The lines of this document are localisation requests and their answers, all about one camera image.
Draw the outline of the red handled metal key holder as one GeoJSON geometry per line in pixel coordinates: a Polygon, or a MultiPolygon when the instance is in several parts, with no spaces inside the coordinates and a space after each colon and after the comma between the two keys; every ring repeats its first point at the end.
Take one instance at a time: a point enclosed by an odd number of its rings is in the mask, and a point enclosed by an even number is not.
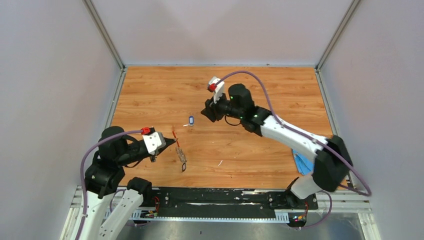
{"type": "Polygon", "coordinates": [[[176,133],[175,133],[174,130],[172,131],[172,134],[173,134],[173,137],[174,137],[175,143],[176,143],[175,151],[177,153],[177,156],[178,156],[178,158],[180,159],[180,161],[182,163],[186,163],[187,162],[187,157],[185,156],[185,154],[184,154],[184,152],[183,152],[183,150],[182,150],[182,148],[181,148],[181,146],[179,144],[177,135],[176,135],[176,133]]]}

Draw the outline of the blue tag key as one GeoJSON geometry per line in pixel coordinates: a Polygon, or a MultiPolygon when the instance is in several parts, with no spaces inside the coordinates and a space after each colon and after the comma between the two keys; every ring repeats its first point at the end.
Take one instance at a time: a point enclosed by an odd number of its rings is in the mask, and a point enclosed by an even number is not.
{"type": "Polygon", "coordinates": [[[194,122],[195,122],[194,116],[190,115],[188,117],[188,122],[186,124],[184,124],[183,126],[184,127],[193,127],[194,126],[194,122]]]}

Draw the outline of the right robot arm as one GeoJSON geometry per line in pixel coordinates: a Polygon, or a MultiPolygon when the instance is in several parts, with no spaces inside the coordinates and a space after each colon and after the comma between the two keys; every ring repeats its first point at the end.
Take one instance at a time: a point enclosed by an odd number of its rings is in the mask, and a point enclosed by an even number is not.
{"type": "Polygon", "coordinates": [[[238,119],[246,131],[285,144],[312,161],[312,172],[287,188],[285,201],[292,209],[298,209],[306,197],[319,191],[334,192],[350,171],[352,160],[341,137],[314,135],[283,121],[269,109],[255,105],[251,92],[241,83],[230,86],[228,94],[221,86],[216,87],[213,97],[204,104],[201,114],[211,122],[224,117],[238,119]]]}

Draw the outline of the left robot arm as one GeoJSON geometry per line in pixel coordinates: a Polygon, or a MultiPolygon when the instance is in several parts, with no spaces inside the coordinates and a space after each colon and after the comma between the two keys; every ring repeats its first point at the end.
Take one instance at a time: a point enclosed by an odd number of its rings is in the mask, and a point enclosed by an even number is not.
{"type": "Polygon", "coordinates": [[[105,128],[80,164],[82,201],[71,239],[115,240],[139,206],[154,207],[142,216],[155,217],[161,200],[153,194],[152,183],[140,177],[128,182],[115,208],[111,209],[111,205],[125,168],[134,168],[144,159],[155,162],[158,155],[176,142],[153,127],[131,131],[120,126],[105,128]]]}

